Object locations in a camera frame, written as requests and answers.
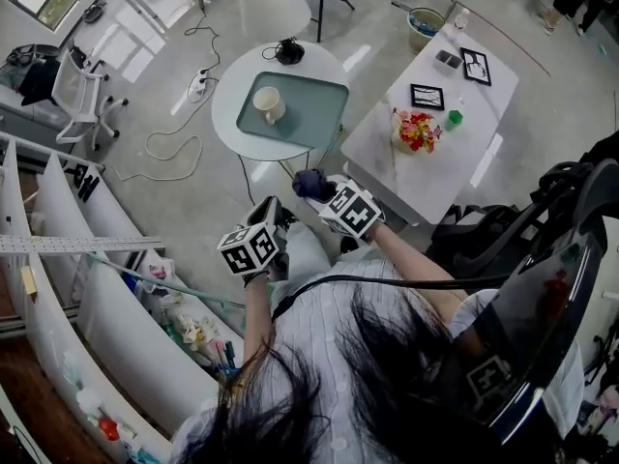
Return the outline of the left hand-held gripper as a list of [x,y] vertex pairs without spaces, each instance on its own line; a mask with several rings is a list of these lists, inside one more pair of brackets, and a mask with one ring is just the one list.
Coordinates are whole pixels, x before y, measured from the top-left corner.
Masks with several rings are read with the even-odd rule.
[[227,269],[243,281],[260,274],[267,274],[271,281],[287,280],[287,231],[279,227],[283,226],[280,200],[265,197],[249,211],[247,225],[251,226],[225,234],[217,246]]

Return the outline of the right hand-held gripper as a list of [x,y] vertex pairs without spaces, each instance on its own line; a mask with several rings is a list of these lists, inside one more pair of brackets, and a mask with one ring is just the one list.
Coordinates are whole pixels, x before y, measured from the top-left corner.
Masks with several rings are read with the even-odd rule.
[[349,178],[341,174],[326,176],[328,192],[336,192],[330,200],[318,201],[304,197],[304,201],[315,211],[323,223],[342,236],[364,239],[371,226],[384,215],[372,195]]

